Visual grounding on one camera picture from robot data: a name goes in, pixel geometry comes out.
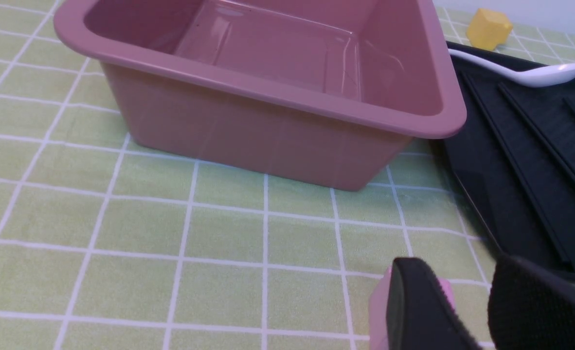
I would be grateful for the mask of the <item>left gripper black padded left finger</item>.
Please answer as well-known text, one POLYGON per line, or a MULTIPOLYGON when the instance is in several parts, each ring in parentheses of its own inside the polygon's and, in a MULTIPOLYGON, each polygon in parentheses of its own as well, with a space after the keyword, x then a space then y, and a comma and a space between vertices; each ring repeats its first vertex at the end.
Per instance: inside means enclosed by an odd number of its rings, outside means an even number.
POLYGON ((478 350, 455 310, 450 283, 422 259, 398 257, 368 301, 372 350, 478 350))

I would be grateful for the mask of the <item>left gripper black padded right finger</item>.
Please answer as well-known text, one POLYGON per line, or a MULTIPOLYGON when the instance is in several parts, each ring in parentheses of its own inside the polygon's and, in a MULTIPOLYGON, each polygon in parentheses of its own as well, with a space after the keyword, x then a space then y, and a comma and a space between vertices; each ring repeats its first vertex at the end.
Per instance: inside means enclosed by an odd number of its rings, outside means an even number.
POLYGON ((575 286, 523 258, 497 257, 487 318, 498 350, 575 350, 575 286))

